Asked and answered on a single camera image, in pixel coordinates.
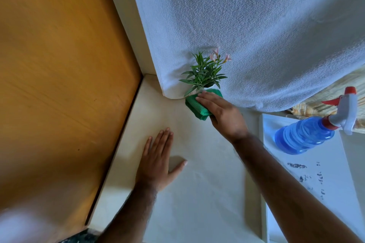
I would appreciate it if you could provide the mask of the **person's right forearm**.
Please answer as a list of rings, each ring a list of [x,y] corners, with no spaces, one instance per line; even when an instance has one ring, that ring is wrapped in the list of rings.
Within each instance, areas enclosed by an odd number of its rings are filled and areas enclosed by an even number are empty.
[[[248,132],[230,137],[288,243],[363,243]]]

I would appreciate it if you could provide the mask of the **person's left hand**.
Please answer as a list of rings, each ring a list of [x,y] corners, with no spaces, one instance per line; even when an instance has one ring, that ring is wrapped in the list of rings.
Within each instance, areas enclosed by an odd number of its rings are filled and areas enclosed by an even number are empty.
[[[169,139],[167,141],[163,154],[160,155],[160,138],[163,135],[164,131],[165,130],[160,130],[157,136],[153,139],[150,156],[146,159],[143,159],[141,156],[135,178],[136,185],[147,186],[155,192],[162,191],[171,182],[173,182],[168,181],[168,172],[170,170],[169,163],[171,148],[174,141],[174,133],[170,129]]]

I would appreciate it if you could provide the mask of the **person's left forearm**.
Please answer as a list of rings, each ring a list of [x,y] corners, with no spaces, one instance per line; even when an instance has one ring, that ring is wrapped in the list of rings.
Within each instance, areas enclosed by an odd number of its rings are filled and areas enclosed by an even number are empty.
[[[157,193],[153,185],[137,182],[96,243],[142,243]]]

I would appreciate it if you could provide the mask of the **green cleaning cloth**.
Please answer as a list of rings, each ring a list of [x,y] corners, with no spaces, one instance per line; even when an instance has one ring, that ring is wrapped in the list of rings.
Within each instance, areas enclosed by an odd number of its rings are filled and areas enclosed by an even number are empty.
[[[216,88],[201,88],[196,91],[194,94],[190,94],[185,98],[185,105],[193,112],[194,116],[196,116],[199,120],[205,121],[209,116],[213,115],[211,111],[209,111],[206,107],[201,105],[197,100],[196,97],[202,91],[212,92],[220,97],[222,93],[219,89]]]

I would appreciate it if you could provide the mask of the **orange wooden panel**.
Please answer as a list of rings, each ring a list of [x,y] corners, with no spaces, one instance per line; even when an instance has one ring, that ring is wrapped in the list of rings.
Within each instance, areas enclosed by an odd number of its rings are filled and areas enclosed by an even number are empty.
[[[85,226],[140,80],[112,0],[0,0],[0,215]]]

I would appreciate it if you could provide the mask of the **white textured mattress cover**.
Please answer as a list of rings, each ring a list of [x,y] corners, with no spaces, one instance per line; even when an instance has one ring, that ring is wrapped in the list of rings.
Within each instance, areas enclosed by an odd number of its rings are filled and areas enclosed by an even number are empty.
[[[365,64],[365,0],[135,0],[162,93],[183,98],[192,54],[218,47],[223,97],[290,108]]]

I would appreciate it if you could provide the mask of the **person's right hand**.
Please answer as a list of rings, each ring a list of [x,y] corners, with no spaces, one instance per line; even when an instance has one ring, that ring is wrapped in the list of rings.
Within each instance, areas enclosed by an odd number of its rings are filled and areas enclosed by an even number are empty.
[[[220,121],[221,131],[219,133],[231,144],[235,144],[249,136],[244,117],[233,104],[207,91],[199,93],[196,100]]]

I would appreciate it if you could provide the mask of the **white flat box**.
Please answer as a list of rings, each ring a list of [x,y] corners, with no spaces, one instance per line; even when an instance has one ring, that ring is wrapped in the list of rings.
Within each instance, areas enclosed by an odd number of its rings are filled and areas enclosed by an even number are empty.
[[[259,125],[262,143],[308,192],[365,242],[365,223],[340,132],[336,131],[331,140],[303,154],[286,154],[276,146],[275,133],[280,128],[297,121],[297,119],[262,114]]]

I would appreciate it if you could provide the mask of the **cream bed frame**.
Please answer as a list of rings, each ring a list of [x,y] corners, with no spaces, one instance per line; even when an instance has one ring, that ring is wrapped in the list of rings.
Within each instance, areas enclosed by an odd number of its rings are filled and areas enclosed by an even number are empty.
[[[157,75],[135,0],[113,0],[141,72]]]

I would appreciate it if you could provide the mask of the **blue spray bottle red nozzle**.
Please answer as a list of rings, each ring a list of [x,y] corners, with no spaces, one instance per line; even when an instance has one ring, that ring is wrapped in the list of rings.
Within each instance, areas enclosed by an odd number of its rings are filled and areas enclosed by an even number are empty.
[[[346,135],[352,135],[357,119],[357,101],[356,88],[346,87],[344,94],[322,101],[325,105],[337,107],[335,114],[312,116],[280,128],[274,137],[276,146],[286,154],[299,155],[333,138],[339,128]]]

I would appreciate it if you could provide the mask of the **small potted plant pink flowers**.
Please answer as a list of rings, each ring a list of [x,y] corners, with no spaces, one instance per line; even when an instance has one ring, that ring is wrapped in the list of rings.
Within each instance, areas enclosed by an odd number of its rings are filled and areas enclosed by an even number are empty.
[[[226,74],[222,73],[222,69],[227,62],[232,60],[230,54],[221,56],[219,48],[215,48],[207,57],[203,56],[202,52],[193,54],[196,64],[190,66],[190,70],[183,72],[183,79],[179,81],[190,85],[184,97],[199,93],[203,89],[209,89],[213,86],[221,88],[222,80],[227,79]]]

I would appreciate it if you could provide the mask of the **dark patterned fabric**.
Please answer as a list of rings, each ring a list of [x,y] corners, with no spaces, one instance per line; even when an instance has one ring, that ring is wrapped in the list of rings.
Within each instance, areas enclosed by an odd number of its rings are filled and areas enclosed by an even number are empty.
[[[58,243],[95,243],[99,234],[99,232],[88,228]]]

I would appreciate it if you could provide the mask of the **yellow patterned fabric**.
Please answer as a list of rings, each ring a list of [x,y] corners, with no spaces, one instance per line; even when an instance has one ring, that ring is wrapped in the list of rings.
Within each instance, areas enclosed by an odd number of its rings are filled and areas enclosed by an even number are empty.
[[[322,101],[337,98],[349,86],[357,90],[357,120],[353,132],[365,134],[365,64],[287,111],[298,119],[333,115],[336,107],[323,104]]]

